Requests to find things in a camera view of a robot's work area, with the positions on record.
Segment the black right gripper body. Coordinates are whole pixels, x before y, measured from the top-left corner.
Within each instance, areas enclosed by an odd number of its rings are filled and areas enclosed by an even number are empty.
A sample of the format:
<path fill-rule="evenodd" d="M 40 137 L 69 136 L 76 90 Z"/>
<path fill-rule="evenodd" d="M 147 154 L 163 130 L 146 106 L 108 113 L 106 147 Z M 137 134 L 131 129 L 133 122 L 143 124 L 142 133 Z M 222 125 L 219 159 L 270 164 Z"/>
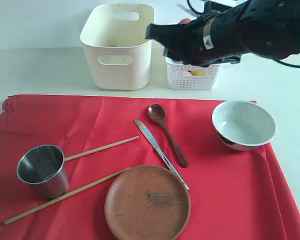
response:
<path fill-rule="evenodd" d="M 246 6 L 205 6 L 188 24 L 189 49 L 180 56 L 198 62 L 239 63 L 246 48 L 238 38 L 238 21 Z"/>

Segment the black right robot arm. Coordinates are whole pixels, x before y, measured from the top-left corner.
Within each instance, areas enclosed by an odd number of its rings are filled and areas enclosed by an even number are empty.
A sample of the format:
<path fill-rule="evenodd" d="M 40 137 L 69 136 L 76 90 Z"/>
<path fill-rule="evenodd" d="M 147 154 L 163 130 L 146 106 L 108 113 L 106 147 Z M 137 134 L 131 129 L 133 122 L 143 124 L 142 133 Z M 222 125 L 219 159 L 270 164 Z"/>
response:
<path fill-rule="evenodd" d="M 235 6 L 207 0 L 196 19 L 151 23 L 145 38 L 185 65 L 236 64 L 248 53 L 284 64 L 287 57 L 300 54 L 300 0 L 245 0 Z"/>

